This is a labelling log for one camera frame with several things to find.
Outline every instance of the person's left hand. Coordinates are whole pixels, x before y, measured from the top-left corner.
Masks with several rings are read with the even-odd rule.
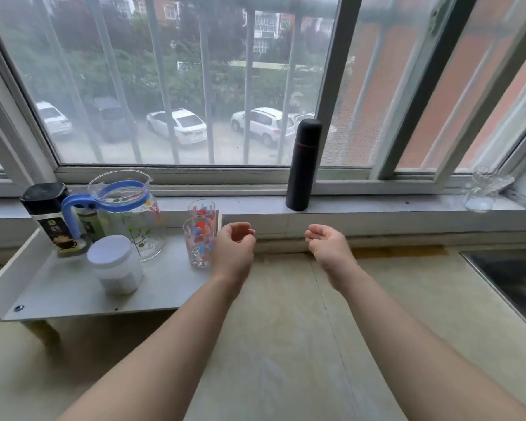
[[[212,279],[225,281],[239,293],[253,263],[254,234],[247,222],[230,223],[220,230],[211,252]]]

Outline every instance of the pitcher handle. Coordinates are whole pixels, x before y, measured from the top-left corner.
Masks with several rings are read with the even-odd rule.
[[[72,237],[77,239],[81,234],[74,213],[72,212],[72,207],[75,205],[84,205],[84,207],[89,209],[97,209],[98,202],[90,194],[70,195],[62,201],[62,217],[64,217],[64,221]]]

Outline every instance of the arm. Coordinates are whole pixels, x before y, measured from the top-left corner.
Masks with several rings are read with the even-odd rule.
[[[224,226],[212,250],[210,281],[59,420],[183,419],[228,309],[250,272],[253,234],[249,223]]]
[[[410,421],[526,421],[526,407],[402,309],[354,259],[345,237],[310,225],[306,241],[347,300],[370,353]]]

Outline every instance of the white jar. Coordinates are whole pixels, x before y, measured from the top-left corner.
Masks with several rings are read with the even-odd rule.
[[[90,247],[87,259],[107,294],[128,294],[139,287],[142,264],[126,236],[101,238]]]

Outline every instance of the black thermos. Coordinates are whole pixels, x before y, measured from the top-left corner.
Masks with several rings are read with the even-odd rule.
[[[298,126],[288,176],[287,207],[291,210],[302,211],[308,208],[317,168],[321,129],[321,121],[318,120],[302,120]]]

